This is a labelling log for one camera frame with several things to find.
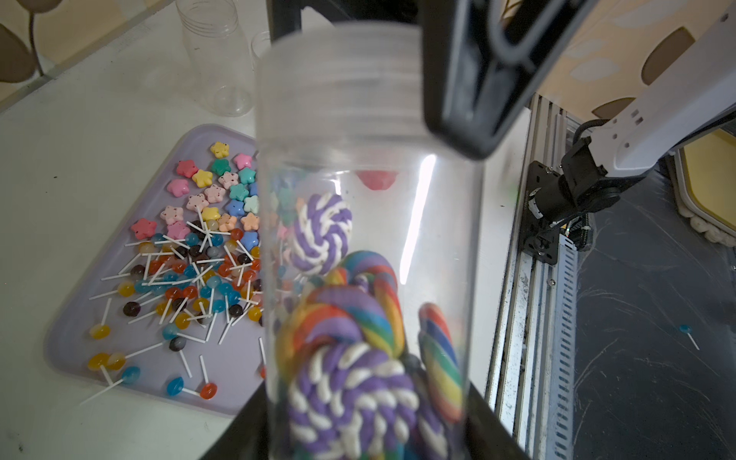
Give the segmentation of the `red lidded clear jar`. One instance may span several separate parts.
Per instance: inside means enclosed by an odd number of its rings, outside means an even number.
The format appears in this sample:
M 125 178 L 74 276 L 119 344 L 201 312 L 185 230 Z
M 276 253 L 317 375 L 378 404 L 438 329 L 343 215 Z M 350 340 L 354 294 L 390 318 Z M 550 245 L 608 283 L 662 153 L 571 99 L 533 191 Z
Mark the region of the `red lidded clear jar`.
M 264 54 L 271 48 L 271 36 L 270 32 L 264 31 L 253 36 L 250 42 L 250 53 L 253 64 L 253 69 L 256 70 L 260 65 Z

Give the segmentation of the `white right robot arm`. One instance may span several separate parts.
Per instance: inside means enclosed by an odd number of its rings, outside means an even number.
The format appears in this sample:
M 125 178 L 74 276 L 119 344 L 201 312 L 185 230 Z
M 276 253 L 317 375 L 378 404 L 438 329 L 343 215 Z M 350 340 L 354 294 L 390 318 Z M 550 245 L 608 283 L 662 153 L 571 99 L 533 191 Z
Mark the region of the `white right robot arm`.
M 352 13 L 332 28 L 301 33 L 298 8 L 282 1 L 256 72 L 256 134 L 268 166 L 417 165 L 420 195 L 401 257 L 409 268 L 422 230 L 458 234 L 452 218 L 424 219 L 439 164 L 467 173 L 496 151 L 591 7 L 526 1 L 503 22 L 492 1 L 427 1 L 414 25 Z M 612 205 L 667 151 L 734 109 L 735 11 L 728 8 L 625 110 L 574 143 L 563 175 L 531 200 L 531 238 Z

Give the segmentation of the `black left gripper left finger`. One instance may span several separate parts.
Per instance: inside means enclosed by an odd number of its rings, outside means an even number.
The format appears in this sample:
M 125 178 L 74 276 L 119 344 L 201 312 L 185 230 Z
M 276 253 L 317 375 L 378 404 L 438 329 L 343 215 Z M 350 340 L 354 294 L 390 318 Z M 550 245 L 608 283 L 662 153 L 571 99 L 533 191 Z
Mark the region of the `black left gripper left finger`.
M 267 460 L 268 398 L 252 396 L 203 460 Z

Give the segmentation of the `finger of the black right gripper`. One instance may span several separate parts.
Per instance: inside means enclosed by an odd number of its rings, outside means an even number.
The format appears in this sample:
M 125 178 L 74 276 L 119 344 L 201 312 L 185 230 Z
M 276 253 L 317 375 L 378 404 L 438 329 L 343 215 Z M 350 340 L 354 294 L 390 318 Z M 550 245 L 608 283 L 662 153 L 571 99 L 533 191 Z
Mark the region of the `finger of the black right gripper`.
M 423 1 L 423 108 L 429 131 L 471 160 L 491 156 L 595 4 Z

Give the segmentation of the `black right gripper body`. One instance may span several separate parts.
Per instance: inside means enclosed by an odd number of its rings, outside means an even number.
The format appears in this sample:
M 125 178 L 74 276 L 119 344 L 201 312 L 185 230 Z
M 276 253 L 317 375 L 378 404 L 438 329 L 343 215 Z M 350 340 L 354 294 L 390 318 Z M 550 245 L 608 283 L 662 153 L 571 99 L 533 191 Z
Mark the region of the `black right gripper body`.
M 302 13 L 312 9 L 330 23 L 383 21 L 416 24 L 415 0 L 268 0 L 268 25 L 272 41 L 303 30 Z

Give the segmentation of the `clear jar of star candies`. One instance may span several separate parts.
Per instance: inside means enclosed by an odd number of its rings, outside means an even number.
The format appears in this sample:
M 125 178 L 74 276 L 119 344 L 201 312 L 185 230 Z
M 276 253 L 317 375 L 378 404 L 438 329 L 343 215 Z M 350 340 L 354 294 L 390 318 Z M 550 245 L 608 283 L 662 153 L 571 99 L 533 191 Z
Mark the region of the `clear jar of star candies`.
M 232 1 L 178 1 L 183 43 L 197 97 L 212 113 L 241 117 L 253 109 L 253 65 Z

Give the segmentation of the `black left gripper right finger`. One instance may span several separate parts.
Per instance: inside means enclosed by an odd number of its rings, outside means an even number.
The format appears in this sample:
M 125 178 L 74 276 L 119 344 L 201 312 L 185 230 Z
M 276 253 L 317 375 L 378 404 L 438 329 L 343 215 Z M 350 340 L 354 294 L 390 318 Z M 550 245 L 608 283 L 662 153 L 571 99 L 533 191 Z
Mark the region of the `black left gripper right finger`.
M 465 451 L 473 460 L 529 460 L 473 384 L 467 398 Z

